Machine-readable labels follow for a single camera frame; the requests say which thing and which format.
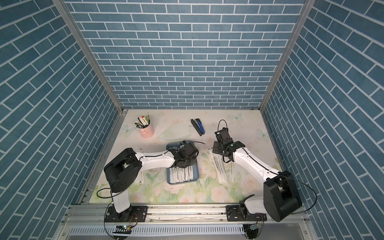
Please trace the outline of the white straw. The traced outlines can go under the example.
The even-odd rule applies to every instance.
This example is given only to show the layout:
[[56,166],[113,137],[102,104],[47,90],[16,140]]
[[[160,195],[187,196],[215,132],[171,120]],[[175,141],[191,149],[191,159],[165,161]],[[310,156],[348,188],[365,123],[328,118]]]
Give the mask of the white straw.
[[172,181],[174,184],[178,183],[179,180],[179,170],[178,168],[172,168]]
[[169,168],[169,174],[170,174],[170,184],[174,184],[175,182],[175,174],[174,174],[174,169]]

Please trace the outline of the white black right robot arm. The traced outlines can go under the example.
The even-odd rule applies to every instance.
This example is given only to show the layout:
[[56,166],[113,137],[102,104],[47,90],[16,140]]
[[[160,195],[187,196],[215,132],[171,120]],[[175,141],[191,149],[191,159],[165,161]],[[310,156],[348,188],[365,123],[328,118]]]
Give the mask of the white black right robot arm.
[[263,185],[263,195],[250,195],[240,201],[239,212],[245,220],[268,214],[280,222],[302,206],[296,180],[288,171],[278,172],[251,153],[240,141],[234,142],[228,128],[215,132],[213,153],[228,158],[246,169]]

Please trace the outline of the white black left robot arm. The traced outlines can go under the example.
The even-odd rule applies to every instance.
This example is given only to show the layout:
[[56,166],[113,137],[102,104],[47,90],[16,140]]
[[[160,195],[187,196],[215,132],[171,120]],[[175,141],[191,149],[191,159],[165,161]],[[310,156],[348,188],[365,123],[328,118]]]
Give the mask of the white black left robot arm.
[[104,173],[109,183],[113,206],[107,209],[107,223],[128,222],[137,217],[137,211],[132,207],[128,188],[134,183],[141,170],[158,168],[188,168],[192,166],[199,150],[191,142],[186,142],[177,149],[169,149],[159,153],[137,153],[127,148],[112,159],[105,167]]

